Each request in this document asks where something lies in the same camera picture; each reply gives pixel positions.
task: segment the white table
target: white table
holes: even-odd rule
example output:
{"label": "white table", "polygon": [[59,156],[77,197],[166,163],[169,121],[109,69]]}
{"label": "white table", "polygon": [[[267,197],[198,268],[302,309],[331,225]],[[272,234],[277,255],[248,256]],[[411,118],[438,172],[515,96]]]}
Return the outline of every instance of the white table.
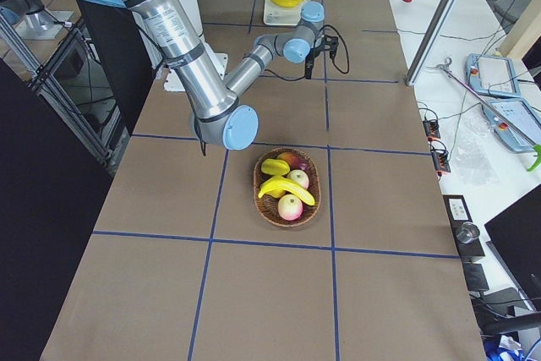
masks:
{"label": "white table", "polygon": [[[440,0],[413,0],[411,3],[404,3],[402,0],[391,0],[408,66],[423,36],[405,31],[424,33],[439,2]],[[499,28],[500,22],[485,0],[458,0],[441,34],[472,39],[490,36]],[[503,35],[504,32],[499,31],[494,40]],[[451,57],[451,70],[464,79],[467,56],[470,53],[481,53],[489,40],[490,38],[466,41],[441,37],[429,56],[427,67],[434,67],[443,63],[446,57]],[[502,41],[503,38],[500,38],[489,49],[489,55]],[[522,61],[514,61],[514,64],[517,74],[527,71]],[[521,75],[520,79],[532,80],[528,73]],[[467,95],[461,109],[465,90],[440,71],[425,69],[414,88],[417,100],[426,103],[441,118],[462,112],[477,103],[472,96]],[[532,106],[541,107],[541,93],[536,85],[520,83],[520,88],[522,97]],[[431,113],[427,113],[427,118],[433,118]],[[449,150],[454,144],[457,122],[458,117],[440,121],[442,141]],[[487,247],[485,242],[489,241],[489,236],[484,224],[541,183],[541,170],[526,171],[533,162],[533,153],[513,154],[497,140],[490,131],[480,106],[462,115],[456,146],[451,155],[451,173],[440,180],[440,188],[442,194],[464,195],[473,222],[481,228],[481,242],[486,257],[479,263],[483,265],[490,292],[514,287],[514,284]]]}

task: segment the metal cup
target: metal cup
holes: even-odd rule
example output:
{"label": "metal cup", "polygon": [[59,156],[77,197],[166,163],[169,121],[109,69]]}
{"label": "metal cup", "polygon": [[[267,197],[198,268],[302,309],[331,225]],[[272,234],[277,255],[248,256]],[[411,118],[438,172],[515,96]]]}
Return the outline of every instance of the metal cup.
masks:
{"label": "metal cup", "polygon": [[471,222],[463,222],[463,224],[457,228],[455,235],[456,239],[462,244],[468,244],[477,240],[480,234],[479,227]]}

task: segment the black panel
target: black panel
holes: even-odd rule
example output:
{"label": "black panel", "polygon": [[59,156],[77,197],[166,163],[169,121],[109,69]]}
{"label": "black panel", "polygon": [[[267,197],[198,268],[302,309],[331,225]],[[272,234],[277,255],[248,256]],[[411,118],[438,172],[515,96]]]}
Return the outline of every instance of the black panel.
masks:
{"label": "black panel", "polygon": [[530,298],[541,296],[541,185],[486,224],[493,245]]}
{"label": "black panel", "polygon": [[77,0],[129,133],[145,104],[154,73],[132,14]]}
{"label": "black panel", "polygon": [[38,360],[111,184],[0,59],[0,359]]}

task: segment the fruit basket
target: fruit basket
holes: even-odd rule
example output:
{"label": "fruit basket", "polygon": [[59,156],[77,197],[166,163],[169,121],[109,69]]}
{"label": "fruit basket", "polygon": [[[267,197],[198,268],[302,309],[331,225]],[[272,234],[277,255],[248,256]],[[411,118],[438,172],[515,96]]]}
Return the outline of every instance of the fruit basket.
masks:
{"label": "fruit basket", "polygon": [[[303,204],[303,214],[296,220],[288,221],[280,217],[278,214],[278,199],[265,194],[262,198],[258,197],[260,185],[269,179],[271,176],[262,173],[261,163],[267,158],[277,158],[282,152],[292,152],[300,157],[307,164],[304,170],[309,178],[308,191],[314,196],[315,204],[313,206]],[[270,223],[278,227],[295,227],[306,223],[315,216],[321,204],[320,179],[318,171],[312,159],[304,152],[293,148],[275,148],[262,155],[254,168],[254,202],[257,211]]]}

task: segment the black tube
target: black tube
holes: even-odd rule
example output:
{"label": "black tube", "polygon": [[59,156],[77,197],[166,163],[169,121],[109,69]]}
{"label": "black tube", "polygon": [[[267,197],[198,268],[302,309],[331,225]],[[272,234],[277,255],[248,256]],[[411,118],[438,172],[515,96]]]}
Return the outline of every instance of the black tube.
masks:
{"label": "black tube", "polygon": [[493,336],[541,327],[541,312],[522,315],[510,319],[498,320],[484,325],[481,330],[484,334]]}

